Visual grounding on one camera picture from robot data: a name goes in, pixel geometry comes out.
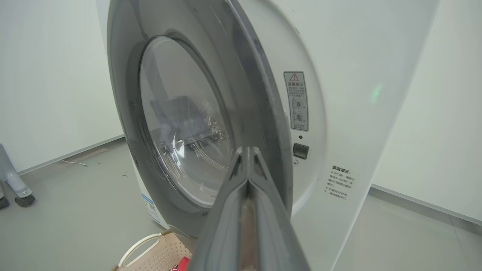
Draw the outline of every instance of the washing machine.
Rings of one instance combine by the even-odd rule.
[[[235,150],[256,146],[311,268],[331,270],[436,6],[113,1],[111,83],[151,216],[194,250]]]

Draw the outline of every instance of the open door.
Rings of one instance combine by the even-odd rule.
[[[289,127],[236,0],[111,2],[107,50],[122,126],[162,216],[189,248],[236,148],[256,146],[291,213]]]

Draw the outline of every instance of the chair leg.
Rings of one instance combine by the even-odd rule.
[[[32,190],[18,175],[2,144],[0,144],[0,180],[6,181],[14,190],[18,196],[15,202],[21,207],[28,207],[34,202]]]

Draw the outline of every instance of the basket handle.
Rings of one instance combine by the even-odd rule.
[[[131,246],[131,248],[129,248],[129,250],[127,250],[127,252],[124,254],[124,256],[122,256],[122,259],[120,259],[120,262],[119,262],[119,267],[122,267],[122,268],[127,268],[129,267],[131,264],[135,263],[139,258],[141,258],[147,251],[149,251],[150,248],[152,248],[153,246],[157,245],[157,243],[159,243],[161,237],[163,236],[164,234],[162,233],[156,233],[156,234],[151,234],[149,236],[146,236],[144,238],[142,238],[141,240],[139,240],[137,243],[135,243],[133,246]],[[152,239],[159,239],[157,240],[157,242],[155,242],[155,244],[153,244],[149,249],[147,249],[146,251],[144,251],[141,255],[139,255],[137,258],[135,258],[132,262],[130,262],[127,266],[124,266],[125,264],[125,261],[127,260],[127,258],[136,250],[138,249],[140,246],[142,246],[143,244],[145,244],[146,242],[152,240]]]

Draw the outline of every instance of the cable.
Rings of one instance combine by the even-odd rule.
[[[77,162],[69,162],[69,161],[65,161],[65,160],[62,160],[63,162],[66,162],[66,163],[70,163],[70,164],[81,164],[83,166],[87,166],[87,164],[84,164],[84,163],[77,163]]]

